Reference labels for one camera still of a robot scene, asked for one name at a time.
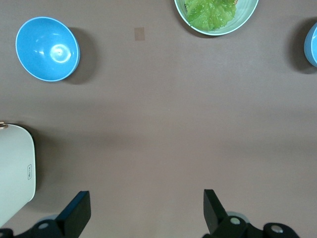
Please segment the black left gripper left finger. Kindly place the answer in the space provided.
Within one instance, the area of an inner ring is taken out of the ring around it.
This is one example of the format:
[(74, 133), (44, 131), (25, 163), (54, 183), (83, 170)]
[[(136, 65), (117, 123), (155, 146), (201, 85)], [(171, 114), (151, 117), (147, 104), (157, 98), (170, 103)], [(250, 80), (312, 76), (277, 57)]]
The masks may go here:
[(89, 191), (79, 192), (55, 219), (46, 219), (31, 229), (32, 238), (78, 238), (91, 218)]

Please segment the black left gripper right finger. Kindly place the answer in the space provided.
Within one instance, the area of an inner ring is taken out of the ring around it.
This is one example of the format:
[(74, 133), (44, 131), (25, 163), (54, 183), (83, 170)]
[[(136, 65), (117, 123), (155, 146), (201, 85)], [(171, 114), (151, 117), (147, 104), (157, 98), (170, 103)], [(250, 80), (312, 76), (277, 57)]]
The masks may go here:
[(263, 231), (237, 215), (228, 215), (216, 193), (204, 190), (204, 218), (209, 230), (204, 238), (262, 238)]

